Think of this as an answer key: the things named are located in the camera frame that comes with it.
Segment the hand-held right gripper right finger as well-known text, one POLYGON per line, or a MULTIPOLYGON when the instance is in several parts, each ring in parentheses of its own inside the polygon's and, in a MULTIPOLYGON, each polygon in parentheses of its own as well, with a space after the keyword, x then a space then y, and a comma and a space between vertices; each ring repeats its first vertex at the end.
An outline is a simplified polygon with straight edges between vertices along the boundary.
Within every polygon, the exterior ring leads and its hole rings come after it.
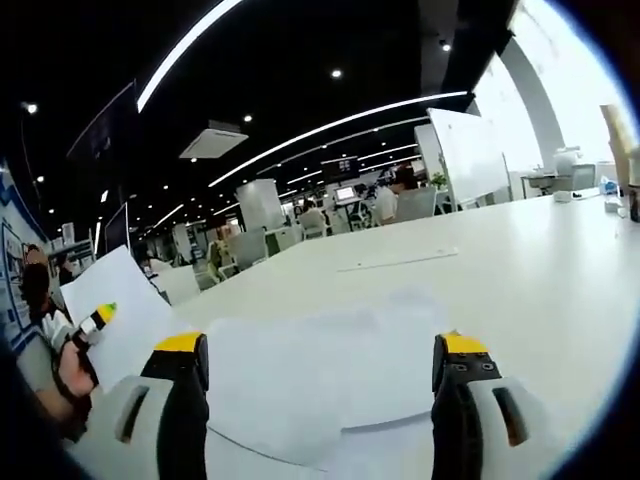
POLYGON ((555 435, 541 401, 501 375, 479 340, 435 337, 431 409, 434 479, 548 479, 555 435))

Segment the person's left hand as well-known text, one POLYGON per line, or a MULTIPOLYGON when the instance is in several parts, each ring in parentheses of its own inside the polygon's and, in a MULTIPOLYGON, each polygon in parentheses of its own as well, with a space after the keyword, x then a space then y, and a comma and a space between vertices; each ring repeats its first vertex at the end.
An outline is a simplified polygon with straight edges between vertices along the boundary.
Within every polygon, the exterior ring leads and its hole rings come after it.
POLYGON ((88 360, 85 347, 86 343, 81 337, 67 336, 53 369, 56 387, 69 403, 89 396, 98 386, 97 376, 88 360))

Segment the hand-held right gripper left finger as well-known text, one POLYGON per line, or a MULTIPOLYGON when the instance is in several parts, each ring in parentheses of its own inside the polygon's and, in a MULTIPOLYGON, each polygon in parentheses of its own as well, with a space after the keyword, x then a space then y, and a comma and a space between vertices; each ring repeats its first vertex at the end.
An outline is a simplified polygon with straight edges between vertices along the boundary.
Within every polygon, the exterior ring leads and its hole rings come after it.
POLYGON ((93 479, 205 479, 208 388, 207 337, 169 337, 99 398, 68 453, 93 479))

